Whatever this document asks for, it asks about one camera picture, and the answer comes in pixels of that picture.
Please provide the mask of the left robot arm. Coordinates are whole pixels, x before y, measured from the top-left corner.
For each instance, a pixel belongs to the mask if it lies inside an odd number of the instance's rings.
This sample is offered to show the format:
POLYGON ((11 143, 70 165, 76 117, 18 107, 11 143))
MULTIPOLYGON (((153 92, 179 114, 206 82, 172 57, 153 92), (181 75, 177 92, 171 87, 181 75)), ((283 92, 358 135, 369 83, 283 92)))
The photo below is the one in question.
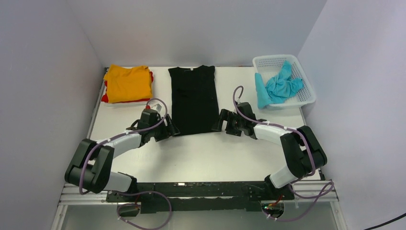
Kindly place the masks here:
POLYGON ((170 115, 144 109, 140 118, 121 134, 101 141, 83 139, 65 172, 65 182, 78 186, 81 194, 111 190, 118 191, 123 200, 132 201, 138 193, 137 179, 112 172, 114 158, 144 146, 152 138, 158 142, 179 133, 170 115))

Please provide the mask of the black t-shirt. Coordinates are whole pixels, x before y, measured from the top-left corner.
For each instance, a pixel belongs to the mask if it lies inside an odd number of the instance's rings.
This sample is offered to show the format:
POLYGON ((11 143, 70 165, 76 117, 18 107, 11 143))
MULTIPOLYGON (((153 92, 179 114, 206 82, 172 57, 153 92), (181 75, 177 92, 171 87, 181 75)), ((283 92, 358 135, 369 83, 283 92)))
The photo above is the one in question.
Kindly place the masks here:
POLYGON ((172 122, 178 136, 213 132, 219 116, 215 66, 170 68, 172 122))

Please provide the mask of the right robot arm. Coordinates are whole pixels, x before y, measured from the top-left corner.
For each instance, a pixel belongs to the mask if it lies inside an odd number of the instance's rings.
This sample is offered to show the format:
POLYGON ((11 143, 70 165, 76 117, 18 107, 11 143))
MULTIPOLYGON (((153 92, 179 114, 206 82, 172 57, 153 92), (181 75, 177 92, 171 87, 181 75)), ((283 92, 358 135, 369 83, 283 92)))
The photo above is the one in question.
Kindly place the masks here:
POLYGON ((327 164, 327 156, 309 126, 290 128, 257 119, 248 102, 235 105, 235 111, 222 109, 212 129, 225 131, 233 136, 244 134, 255 140, 264 140, 282 147, 285 164, 266 177, 264 194, 270 199, 277 198, 282 188, 314 174, 317 169, 327 164))

